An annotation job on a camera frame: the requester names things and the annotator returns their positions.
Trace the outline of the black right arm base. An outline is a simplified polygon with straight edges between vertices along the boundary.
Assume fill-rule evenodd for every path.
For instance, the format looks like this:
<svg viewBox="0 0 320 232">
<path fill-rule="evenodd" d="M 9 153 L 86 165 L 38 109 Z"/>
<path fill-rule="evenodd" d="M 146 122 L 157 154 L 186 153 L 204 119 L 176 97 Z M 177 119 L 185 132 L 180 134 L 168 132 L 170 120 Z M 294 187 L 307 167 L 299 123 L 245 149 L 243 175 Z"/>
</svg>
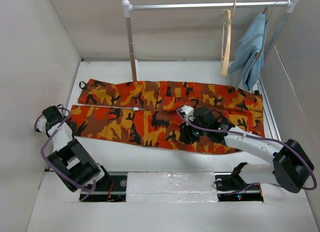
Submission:
<svg viewBox="0 0 320 232">
<path fill-rule="evenodd" d="M 218 172 L 214 177 L 212 187 L 217 190 L 218 202 L 264 201 L 262 189 L 258 183 L 247 184 L 231 172 Z"/>
</svg>

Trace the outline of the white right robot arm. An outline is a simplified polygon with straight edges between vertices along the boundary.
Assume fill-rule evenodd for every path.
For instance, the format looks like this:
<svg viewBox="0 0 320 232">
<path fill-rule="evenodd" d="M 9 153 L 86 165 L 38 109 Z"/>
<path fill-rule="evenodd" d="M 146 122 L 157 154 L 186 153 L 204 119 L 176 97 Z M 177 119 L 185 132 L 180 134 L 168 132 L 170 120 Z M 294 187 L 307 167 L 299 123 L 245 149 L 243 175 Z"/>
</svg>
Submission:
<svg viewBox="0 0 320 232">
<path fill-rule="evenodd" d="M 261 183 L 281 187 L 288 192 L 307 190 L 305 183 L 312 179 L 310 190 L 317 188 L 314 165 L 302 149 L 292 139 L 282 142 L 246 132 L 228 122 L 218 121 L 207 107 L 194 109 L 184 105 L 176 110 L 183 121 L 179 126 L 180 140 L 192 144 L 207 138 L 211 142 L 247 152 L 265 164 L 241 162 L 232 172 L 215 176 L 215 187 L 228 195 L 237 194 Z"/>
</svg>

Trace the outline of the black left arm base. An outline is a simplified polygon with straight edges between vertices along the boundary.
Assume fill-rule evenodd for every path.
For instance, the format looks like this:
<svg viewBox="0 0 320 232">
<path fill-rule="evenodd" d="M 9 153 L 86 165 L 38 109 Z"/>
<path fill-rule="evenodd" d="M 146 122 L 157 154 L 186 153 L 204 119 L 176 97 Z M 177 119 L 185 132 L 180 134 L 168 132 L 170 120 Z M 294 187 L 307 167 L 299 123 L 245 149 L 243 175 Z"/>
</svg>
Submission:
<svg viewBox="0 0 320 232">
<path fill-rule="evenodd" d="M 112 174 L 112 183 L 106 187 L 97 187 L 94 192 L 87 195 L 81 192 L 79 200 L 82 202 L 126 202 L 127 174 Z"/>
</svg>

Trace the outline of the orange camouflage trousers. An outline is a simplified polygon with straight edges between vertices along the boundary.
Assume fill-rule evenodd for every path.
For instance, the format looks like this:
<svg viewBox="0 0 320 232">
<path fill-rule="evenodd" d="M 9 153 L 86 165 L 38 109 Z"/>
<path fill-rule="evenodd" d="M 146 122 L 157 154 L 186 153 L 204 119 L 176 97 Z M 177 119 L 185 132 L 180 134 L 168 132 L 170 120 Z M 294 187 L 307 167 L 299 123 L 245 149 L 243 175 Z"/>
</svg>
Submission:
<svg viewBox="0 0 320 232">
<path fill-rule="evenodd" d="M 206 154 L 231 154 L 237 149 L 201 139 L 179 142 L 183 105 L 207 107 L 220 122 L 264 136 L 263 97 L 231 86 L 176 81 L 133 81 L 121 84 L 90 79 L 69 121 L 82 126 L 80 137 L 145 147 Z"/>
</svg>

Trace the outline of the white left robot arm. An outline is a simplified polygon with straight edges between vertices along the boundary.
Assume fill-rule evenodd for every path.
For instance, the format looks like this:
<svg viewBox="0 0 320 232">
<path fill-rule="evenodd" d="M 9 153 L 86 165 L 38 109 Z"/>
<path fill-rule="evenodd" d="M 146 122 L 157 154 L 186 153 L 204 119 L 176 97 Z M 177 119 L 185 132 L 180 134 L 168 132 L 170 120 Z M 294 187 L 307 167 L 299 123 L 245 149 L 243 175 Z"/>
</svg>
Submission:
<svg viewBox="0 0 320 232">
<path fill-rule="evenodd" d="M 45 133 L 53 143 L 52 153 L 45 155 L 42 149 L 41 156 L 70 191 L 108 190 L 111 176 L 74 137 L 75 125 L 63 111 L 67 111 L 63 105 L 49 106 L 35 122 L 35 131 Z"/>
</svg>

